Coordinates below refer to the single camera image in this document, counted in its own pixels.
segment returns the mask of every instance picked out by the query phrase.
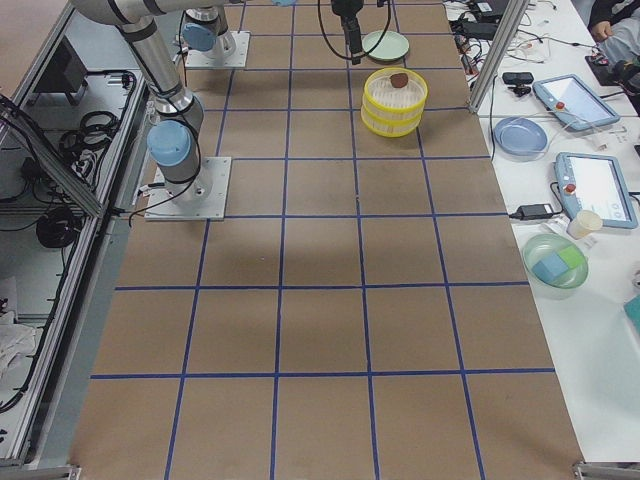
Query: green block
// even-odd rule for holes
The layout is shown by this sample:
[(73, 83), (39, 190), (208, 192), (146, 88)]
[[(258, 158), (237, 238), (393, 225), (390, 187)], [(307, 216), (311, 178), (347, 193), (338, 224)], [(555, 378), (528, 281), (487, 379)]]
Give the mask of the green block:
[(575, 245), (570, 245), (558, 252), (558, 256), (564, 260), (570, 270), (579, 267), (584, 263), (584, 255)]

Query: green bowl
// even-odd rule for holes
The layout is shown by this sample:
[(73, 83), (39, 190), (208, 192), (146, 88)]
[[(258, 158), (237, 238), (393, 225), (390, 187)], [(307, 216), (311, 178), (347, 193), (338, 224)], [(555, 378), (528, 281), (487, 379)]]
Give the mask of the green bowl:
[(560, 252), (571, 245), (575, 246), (571, 240), (561, 237), (560, 235), (543, 233), (541, 235), (536, 235), (527, 242), (522, 249), (522, 258), (524, 259), (524, 264), (527, 267), (527, 270), (529, 270), (529, 272), (531, 272), (531, 274), (541, 282), (557, 288), (576, 288), (582, 285), (589, 275), (589, 264), (587, 263), (587, 258), (578, 247), (576, 248), (580, 251), (583, 262), (581, 262), (577, 267), (560, 275), (552, 282), (545, 282), (533, 273), (532, 270), (536, 263), (550, 253)]

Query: blue plate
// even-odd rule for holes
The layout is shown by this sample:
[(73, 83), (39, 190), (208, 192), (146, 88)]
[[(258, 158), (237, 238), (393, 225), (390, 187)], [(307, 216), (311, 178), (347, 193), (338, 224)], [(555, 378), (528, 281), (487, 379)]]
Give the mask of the blue plate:
[(537, 124), (521, 117), (500, 120), (493, 136), (502, 149), (512, 155), (536, 155), (547, 146), (547, 135)]

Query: tablet screen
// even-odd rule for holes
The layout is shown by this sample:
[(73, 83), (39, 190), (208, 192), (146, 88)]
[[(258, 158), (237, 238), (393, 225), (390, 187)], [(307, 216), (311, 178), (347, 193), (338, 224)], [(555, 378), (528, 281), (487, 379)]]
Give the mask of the tablet screen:
[(599, 120), (611, 118), (608, 112), (593, 96), (574, 78), (561, 78), (545, 82), (544, 88), (564, 103), (567, 112), (576, 115), (576, 120), (595, 123)]
[(571, 156), (569, 161), (575, 179), (575, 196), (581, 209), (592, 210), (603, 220), (630, 220), (613, 162)]

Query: power adapter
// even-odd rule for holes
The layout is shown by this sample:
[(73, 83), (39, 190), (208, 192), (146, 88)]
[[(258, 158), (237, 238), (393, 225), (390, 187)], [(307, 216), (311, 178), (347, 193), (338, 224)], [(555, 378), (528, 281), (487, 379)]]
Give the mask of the power adapter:
[(550, 203), (536, 203), (534, 205), (520, 205), (518, 209), (509, 215), (516, 220), (546, 220), (557, 215)]

